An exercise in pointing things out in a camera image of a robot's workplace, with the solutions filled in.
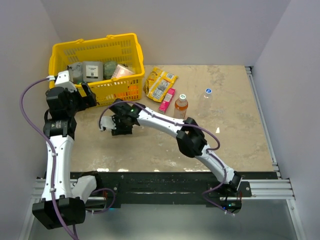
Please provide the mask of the blue Pocari Sweat cap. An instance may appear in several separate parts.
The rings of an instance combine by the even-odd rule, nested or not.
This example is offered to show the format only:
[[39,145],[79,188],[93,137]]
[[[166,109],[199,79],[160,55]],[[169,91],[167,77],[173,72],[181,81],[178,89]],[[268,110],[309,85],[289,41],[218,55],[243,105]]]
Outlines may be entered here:
[[205,93],[206,93],[207,95],[210,95],[210,94],[212,93],[212,89],[211,89],[211,88],[207,88],[207,89],[205,90]]

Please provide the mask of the clear bottle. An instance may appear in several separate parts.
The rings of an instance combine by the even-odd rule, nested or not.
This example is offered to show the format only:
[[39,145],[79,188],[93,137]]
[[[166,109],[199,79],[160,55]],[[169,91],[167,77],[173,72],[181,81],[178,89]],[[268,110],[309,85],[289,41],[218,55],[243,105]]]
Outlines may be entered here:
[[201,118],[204,118],[209,114],[211,103],[212,103],[213,91],[211,94],[206,94],[205,91],[201,94],[198,101],[198,107],[197,107],[197,115]]

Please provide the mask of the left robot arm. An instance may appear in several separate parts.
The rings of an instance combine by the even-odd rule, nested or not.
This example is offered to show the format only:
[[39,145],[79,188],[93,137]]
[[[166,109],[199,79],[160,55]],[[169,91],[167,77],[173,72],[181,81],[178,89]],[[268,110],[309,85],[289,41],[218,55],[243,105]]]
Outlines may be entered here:
[[48,110],[43,134],[47,139],[47,170],[45,186],[39,203],[32,206],[35,218],[47,229],[82,224],[85,204],[90,195],[99,196],[104,184],[95,175],[81,176],[71,187],[71,154],[75,140],[77,112],[97,105],[96,95],[82,83],[85,96],[78,90],[53,87],[46,91]]

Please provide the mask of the orange drink bottle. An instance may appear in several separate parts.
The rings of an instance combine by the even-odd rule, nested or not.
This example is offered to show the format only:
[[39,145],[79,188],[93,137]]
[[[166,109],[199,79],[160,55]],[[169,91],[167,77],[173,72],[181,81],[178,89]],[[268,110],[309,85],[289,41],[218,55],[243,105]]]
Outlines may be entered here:
[[176,99],[174,103],[174,113],[173,117],[175,119],[185,119],[189,103],[188,100],[181,100],[180,96]]

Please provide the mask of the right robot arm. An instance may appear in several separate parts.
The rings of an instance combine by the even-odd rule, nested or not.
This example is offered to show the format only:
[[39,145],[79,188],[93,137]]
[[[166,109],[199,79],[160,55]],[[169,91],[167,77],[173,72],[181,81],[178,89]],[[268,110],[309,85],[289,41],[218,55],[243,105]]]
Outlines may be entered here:
[[225,164],[215,153],[221,146],[219,140],[213,133],[198,126],[193,118],[172,118],[141,103],[119,98],[107,109],[113,112],[113,116],[100,115],[100,130],[110,129],[115,135],[125,135],[132,133],[133,125],[142,125],[168,134],[176,139],[183,155],[196,158],[213,173],[227,196],[233,197],[241,190],[242,175]]

